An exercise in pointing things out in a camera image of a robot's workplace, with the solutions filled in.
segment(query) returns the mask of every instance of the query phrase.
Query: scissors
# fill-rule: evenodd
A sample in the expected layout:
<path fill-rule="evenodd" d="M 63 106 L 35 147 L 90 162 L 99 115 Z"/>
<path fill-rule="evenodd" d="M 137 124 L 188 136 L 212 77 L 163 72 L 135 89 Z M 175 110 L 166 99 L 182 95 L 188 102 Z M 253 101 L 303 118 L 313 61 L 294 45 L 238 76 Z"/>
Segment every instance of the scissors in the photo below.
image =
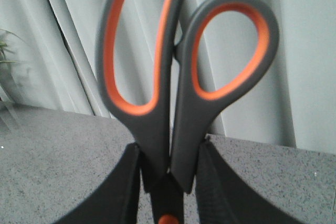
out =
<path fill-rule="evenodd" d="M 140 169 L 144 190 L 151 195 L 155 223 L 184 223 L 183 194 L 191 192 L 195 175 L 201 223 L 299 223 L 249 189 L 205 140 L 207 129 L 217 115 L 247 93 L 272 63 L 279 31 L 271 9 L 260 0 L 206 0 L 194 12 L 181 41 L 175 46 L 183 0 L 164 0 L 156 38 L 153 95 L 147 104 L 134 105 L 119 93 L 114 75 L 114 47 L 123 3 L 124 0 L 105 0 L 96 43 L 97 78 L 106 107 L 131 131 L 135 143 L 126 147 L 103 184 L 57 223 L 136 223 Z M 226 11 L 236 11 L 251 19 L 258 43 L 245 69 L 229 84 L 209 92 L 198 80 L 198 44 L 207 24 Z M 170 152 L 173 54 L 180 63 L 180 75 Z M 211 173 L 213 170 L 221 170 L 223 174 Z M 242 184 L 236 190 L 245 190 L 246 197 L 259 200 L 259 210 L 238 214 L 234 208 L 234 213 L 226 200 L 226 178 L 235 181 L 234 184 Z M 208 193 L 214 189 L 218 193 Z M 259 218 L 258 211 L 267 212 L 263 214 L 266 217 Z M 244 222 L 239 215 L 257 216 L 254 219 L 258 220 Z"/>

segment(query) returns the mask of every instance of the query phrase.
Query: curtain fold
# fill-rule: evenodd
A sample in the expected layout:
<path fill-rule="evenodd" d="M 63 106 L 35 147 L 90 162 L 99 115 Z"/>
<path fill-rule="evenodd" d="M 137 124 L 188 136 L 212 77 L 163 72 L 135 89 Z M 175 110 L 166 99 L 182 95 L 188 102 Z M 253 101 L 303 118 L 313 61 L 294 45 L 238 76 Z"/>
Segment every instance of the curtain fold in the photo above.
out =
<path fill-rule="evenodd" d="M 10 1 L 1 3 L 7 10 L 0 14 L 0 25 L 4 26 L 0 28 L 29 41 L 27 47 L 16 39 L 15 43 L 22 44 L 24 49 L 10 56 L 30 61 L 36 77 L 25 80 L 38 83 L 39 90 L 44 91 L 32 95 L 33 87 L 26 83 L 20 86 L 18 76 L 27 68 L 13 65 L 15 90 L 21 95 L 14 100 L 110 116 L 99 98 L 94 78 L 94 45 L 103 0 Z M 203 1 L 184 1 L 176 42 Z M 336 1 L 263 1 L 273 9 L 279 22 L 277 56 L 255 88 L 218 116 L 211 132 L 336 153 Z M 115 51 L 116 79 L 120 93 L 134 104 L 145 104 L 152 96 L 155 38 L 162 4 L 163 0 L 126 0 L 123 7 Z M 25 22 L 16 24 L 15 20 Z M 212 91 L 229 83 L 251 58 L 256 42 L 255 28 L 245 16 L 228 12 L 215 17 L 199 46 L 201 86 Z M 171 121 L 178 72 L 174 60 Z"/>

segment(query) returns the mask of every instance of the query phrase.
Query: gray countertop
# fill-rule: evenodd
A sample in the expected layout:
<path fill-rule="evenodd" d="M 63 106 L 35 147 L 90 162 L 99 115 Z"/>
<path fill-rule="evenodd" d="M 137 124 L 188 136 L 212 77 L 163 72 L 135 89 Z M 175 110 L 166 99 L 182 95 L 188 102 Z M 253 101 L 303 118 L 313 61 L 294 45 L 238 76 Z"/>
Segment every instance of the gray countertop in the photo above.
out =
<path fill-rule="evenodd" d="M 305 223 L 336 223 L 335 155 L 211 140 L 245 182 L 283 211 Z M 104 180 L 131 142 L 114 119 L 0 102 L 0 223 L 52 223 Z M 194 194 L 185 201 L 185 223 L 198 223 Z M 141 192 L 138 222 L 150 223 L 150 211 Z"/>

